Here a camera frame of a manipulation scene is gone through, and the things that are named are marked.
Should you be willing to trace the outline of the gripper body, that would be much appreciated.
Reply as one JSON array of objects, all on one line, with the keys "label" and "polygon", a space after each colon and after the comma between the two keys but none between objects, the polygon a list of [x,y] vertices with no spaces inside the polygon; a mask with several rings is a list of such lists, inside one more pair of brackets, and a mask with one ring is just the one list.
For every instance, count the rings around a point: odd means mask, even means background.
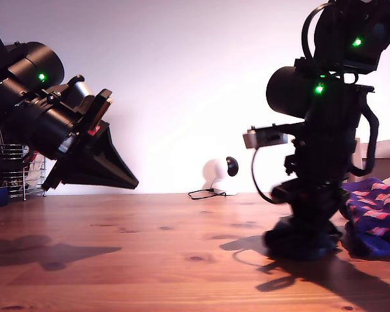
[{"label": "gripper body", "polygon": [[112,103],[111,94],[110,90],[103,89],[72,109],[52,92],[32,106],[39,115],[27,131],[29,145],[56,161],[42,184],[44,190],[55,189],[62,183],[62,174],[75,157],[78,146],[87,134],[93,136],[99,130],[99,124],[104,122],[102,117]]}]

